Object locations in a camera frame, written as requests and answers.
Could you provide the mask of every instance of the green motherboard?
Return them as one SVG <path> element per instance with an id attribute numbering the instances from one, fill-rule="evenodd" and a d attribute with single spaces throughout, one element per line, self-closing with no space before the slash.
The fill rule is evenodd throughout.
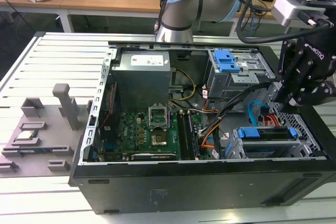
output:
<path id="1" fill-rule="evenodd" d="M 119 123 L 117 141 L 110 141 L 108 138 L 102 142 L 100 153 L 103 154 L 106 162 L 129 161 L 132 154 L 174 154 L 177 160 L 182 160 L 179 143 L 178 114 L 170 112 L 165 114 L 158 111 L 151 116 L 151 122 L 165 122 L 167 118 L 167 129 L 162 130 L 150 126 L 148 112 L 143 113 L 122 113 Z M 203 127 L 201 115 L 191 114 L 192 127 L 195 133 Z M 200 155 L 200 159 L 207 159 L 206 155 Z"/>

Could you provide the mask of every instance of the electrical cable on desk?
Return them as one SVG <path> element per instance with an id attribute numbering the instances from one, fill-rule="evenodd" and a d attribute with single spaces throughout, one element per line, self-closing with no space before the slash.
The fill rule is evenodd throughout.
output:
<path id="1" fill-rule="evenodd" d="M 30 23 L 28 23 L 27 22 L 27 20 L 21 15 L 21 13 L 19 13 L 16 9 L 15 9 L 15 7 L 8 1 L 8 0 L 5 0 L 6 2 L 7 2 L 7 4 L 17 13 L 17 15 L 19 15 L 21 18 L 22 18 L 22 20 L 27 24 L 27 26 L 29 26 L 30 27 L 30 29 L 31 30 L 33 30 L 34 32 L 36 32 L 34 29 L 33 29 L 33 27 L 30 25 Z"/>

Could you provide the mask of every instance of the yellow cable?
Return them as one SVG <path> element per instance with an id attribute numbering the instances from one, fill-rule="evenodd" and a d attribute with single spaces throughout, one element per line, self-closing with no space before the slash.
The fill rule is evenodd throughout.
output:
<path id="1" fill-rule="evenodd" d="M 191 95 L 188 95 L 187 97 L 184 97 L 184 98 L 169 99 L 169 101 L 185 101 L 185 100 L 187 100 L 187 99 L 193 97 L 194 94 L 195 94 L 195 92 L 196 92 L 196 85 L 195 85 L 193 79 L 191 79 L 191 77 L 189 76 L 189 74 L 187 74 L 186 72 L 184 72 L 182 69 L 177 68 L 177 70 L 180 71 L 180 72 L 182 72 L 182 73 L 184 73 L 185 76 L 187 76 L 187 78 L 192 82 L 192 84 L 193 84 L 193 92 L 191 93 Z"/>

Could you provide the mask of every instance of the blue cable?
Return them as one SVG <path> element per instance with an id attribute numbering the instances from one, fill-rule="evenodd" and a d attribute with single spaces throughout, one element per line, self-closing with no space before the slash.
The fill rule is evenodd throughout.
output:
<path id="1" fill-rule="evenodd" d="M 250 117 L 251 119 L 251 123 L 253 124 L 253 126 L 258 126 L 258 123 L 257 123 L 257 120 L 255 119 L 254 115 L 253 115 L 253 103 L 257 104 L 258 106 L 262 107 L 263 104 L 259 101 L 251 101 L 249 104 L 248 104 L 248 116 Z"/>

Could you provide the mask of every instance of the open computer tower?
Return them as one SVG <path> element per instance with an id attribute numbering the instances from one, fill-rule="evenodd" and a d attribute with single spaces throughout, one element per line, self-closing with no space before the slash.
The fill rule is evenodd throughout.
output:
<path id="1" fill-rule="evenodd" d="M 336 141 L 313 107 L 280 112 L 277 66 L 266 46 L 111 42 L 73 181 L 97 214 L 293 204 L 332 181 Z"/>

